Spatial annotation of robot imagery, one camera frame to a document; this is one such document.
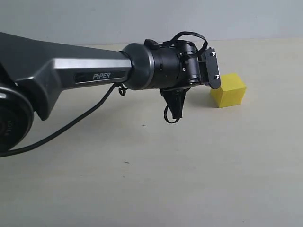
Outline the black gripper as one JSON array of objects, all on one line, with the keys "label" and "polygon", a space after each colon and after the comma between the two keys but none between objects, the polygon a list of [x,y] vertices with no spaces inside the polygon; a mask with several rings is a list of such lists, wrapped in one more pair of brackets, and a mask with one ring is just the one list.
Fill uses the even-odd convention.
[{"label": "black gripper", "polygon": [[187,91],[199,84],[187,84],[179,87],[168,87],[160,89],[160,93],[167,105],[164,109],[164,119],[168,119],[167,112],[170,109],[172,119],[181,119],[183,117],[183,106]]}]

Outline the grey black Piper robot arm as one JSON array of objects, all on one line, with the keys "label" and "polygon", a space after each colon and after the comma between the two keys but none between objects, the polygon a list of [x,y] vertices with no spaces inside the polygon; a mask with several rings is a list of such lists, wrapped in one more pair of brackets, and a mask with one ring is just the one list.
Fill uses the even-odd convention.
[{"label": "grey black Piper robot arm", "polygon": [[186,92],[202,83],[201,51],[182,40],[128,44],[121,51],[38,41],[0,34],[0,155],[25,153],[53,140],[97,110],[92,108],[50,136],[17,148],[37,114],[46,120],[59,95],[69,89],[110,85],[122,96],[126,90],[159,89],[175,121],[182,115]]}]

